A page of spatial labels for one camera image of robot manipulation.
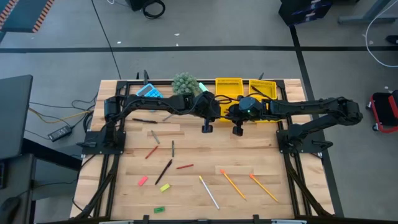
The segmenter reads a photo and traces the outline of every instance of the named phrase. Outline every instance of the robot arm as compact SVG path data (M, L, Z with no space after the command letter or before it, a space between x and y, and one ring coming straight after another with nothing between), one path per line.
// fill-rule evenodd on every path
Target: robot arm
M285 100L262 100L259 102L251 96L240 96L237 99L239 103L230 106L226 116L221 116L220 102L215 100L216 97L209 91L196 97L192 94L174 95L169 98L137 95L111 97L105 101L106 132L109 131L109 134L106 134L104 141L112 141L116 123L134 110L164 110L176 115L198 116L205 119L205 124L202 126L203 133L211 133L213 127L209 123L224 117L236 125L233 128L233 134L238 136L243 135L241 126L246 121L278 121L292 115L325 114L308 123L289 126L286 141L295 145L300 144L310 133L336 124L354 125L359 123L363 117L359 112L358 104L343 97L289 103Z

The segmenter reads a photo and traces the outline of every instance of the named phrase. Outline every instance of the gray floor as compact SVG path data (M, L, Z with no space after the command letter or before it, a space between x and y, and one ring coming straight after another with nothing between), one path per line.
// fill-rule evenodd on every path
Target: gray floor
M354 6L333 6L319 21L297 26L302 46L364 46L366 26L339 26L337 17L363 14L375 0L362 0ZM106 0L95 0L104 29L113 47L164 47L201 45L293 46L287 26L277 14L280 1L261 0L166 0L167 10L157 20L147 20ZM398 12L398 5L392 8ZM386 35L396 34L397 24L372 27L371 45L388 45ZM107 47L90 0L57 0L41 30L36 34L8 33L0 48ZM364 108L372 93L398 89L394 68L377 64L367 52L304 52L308 74L316 98L345 96ZM396 52L376 52L386 63L398 65ZM202 51L202 52L118 52L115 53L123 78L135 78L148 70L151 78L172 78L190 72L198 78L243 77L301 78L295 52L281 51ZM72 100L91 100L100 80L117 79L110 53L0 54L0 78L32 74L31 101L69 105ZM42 113L63 117L74 113L32 106ZM352 127L333 127L325 131L338 191L346 217L398 220L396 185L398 176L397 135L371 130L374 118L363 111L363 121ZM63 126L44 124L28 115L26 128L41 135ZM26 138L69 154L84 138L81 126L69 138L51 143L32 134ZM38 170L51 170L52 179L72 181L74 172L39 164ZM55 189L61 196L39 200L37 222L64 220L72 206L75 184ZM41 189L54 191L54 188Z

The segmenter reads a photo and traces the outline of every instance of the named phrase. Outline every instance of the wooden tabletop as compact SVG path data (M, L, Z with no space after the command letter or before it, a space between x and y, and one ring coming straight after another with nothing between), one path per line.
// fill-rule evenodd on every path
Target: wooden tabletop
M285 88L289 101L305 100L301 81L288 79ZM114 96L117 80L101 82L91 130L99 131L104 125L104 100ZM155 86L165 97L172 95L171 86ZM206 86L215 92L214 85ZM130 93L142 88L132 86ZM248 86L244 86L245 95ZM191 116L173 116L166 122L166 111L133 111L126 118L126 147L120 158L116 181L113 211L114 220L142 220L143 215L150 219L251 219L253 214L260 218L292 218L292 202L282 154L279 153L275 132L276 123L244 123L244 134L238 137L232 134L232 123L216 121L213 133L201 133L203 119ZM132 118L151 119L159 124L147 124L133 121ZM309 116L293 116L294 123L305 123ZM155 131L159 148L148 158L146 155L157 145L152 137ZM172 141L175 143L175 157L157 185L159 174L172 158ZM301 154L303 172L308 189L323 205L333 213L330 194L326 184L321 160L311 154ZM75 194L75 202L84 207L96 189L103 161L97 155L81 170ZM178 166L194 164L193 167L176 169ZM246 196L247 201L235 191L228 180L220 173L224 169L231 180ZM249 174L257 179L276 197L274 201L253 181ZM220 209L214 206L198 176L201 175L212 192ZM147 182L140 187L138 182L147 176ZM165 192L160 191L164 184L170 184ZM300 211L303 213L302 197L297 189ZM104 215L108 193L103 197L101 214ZM165 211L154 213L154 208L165 207ZM80 211L73 207L71 216Z

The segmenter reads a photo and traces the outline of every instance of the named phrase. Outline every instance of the green plant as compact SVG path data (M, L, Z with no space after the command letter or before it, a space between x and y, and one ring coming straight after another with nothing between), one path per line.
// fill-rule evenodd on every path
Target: green plant
M197 93L199 91L199 84L197 79L188 72L176 74L174 82L172 82L173 92L175 94Z

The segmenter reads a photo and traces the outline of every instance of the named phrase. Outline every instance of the orange pencil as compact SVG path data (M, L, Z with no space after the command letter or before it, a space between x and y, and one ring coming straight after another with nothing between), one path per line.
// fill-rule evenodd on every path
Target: orange pencil
M258 184L260 185L260 187L265 190L267 192L267 194L269 194L269 196L272 197L272 199L274 199L276 202L278 202L278 200L276 200L276 198L254 177L253 174L249 174L249 176Z
M235 188L236 191L238 191L238 193L242 196L243 199L246 200L246 197L242 194L242 192L238 189L238 187L234 184L234 182L232 182L232 180L226 175L224 170L220 170L220 172L222 174L224 174L224 176L227 178L227 180L232 184L232 186Z

